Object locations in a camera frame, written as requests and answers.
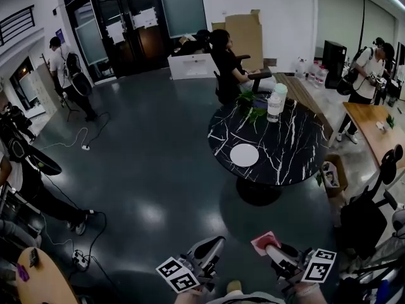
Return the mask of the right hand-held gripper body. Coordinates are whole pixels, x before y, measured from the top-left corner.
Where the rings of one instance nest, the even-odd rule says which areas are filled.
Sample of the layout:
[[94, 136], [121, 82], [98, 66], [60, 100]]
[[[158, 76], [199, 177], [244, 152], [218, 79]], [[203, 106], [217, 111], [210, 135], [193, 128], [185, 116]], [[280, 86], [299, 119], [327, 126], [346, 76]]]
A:
[[282, 293], [292, 291], [300, 282], [324, 283], [335, 263], [336, 252], [310, 248], [305, 252], [299, 251], [297, 258], [285, 257], [281, 266], [272, 261], [273, 266], [277, 266], [277, 279]]

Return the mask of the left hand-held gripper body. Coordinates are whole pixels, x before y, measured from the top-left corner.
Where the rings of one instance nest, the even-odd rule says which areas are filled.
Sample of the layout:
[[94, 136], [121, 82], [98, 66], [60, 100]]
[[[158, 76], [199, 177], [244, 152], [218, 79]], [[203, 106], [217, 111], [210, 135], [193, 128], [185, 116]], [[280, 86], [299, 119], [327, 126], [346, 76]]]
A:
[[176, 294], [197, 288], [212, 292], [218, 281], [218, 274], [215, 270], [217, 262], [205, 265], [204, 256], [187, 253], [177, 258], [171, 256], [155, 270]]

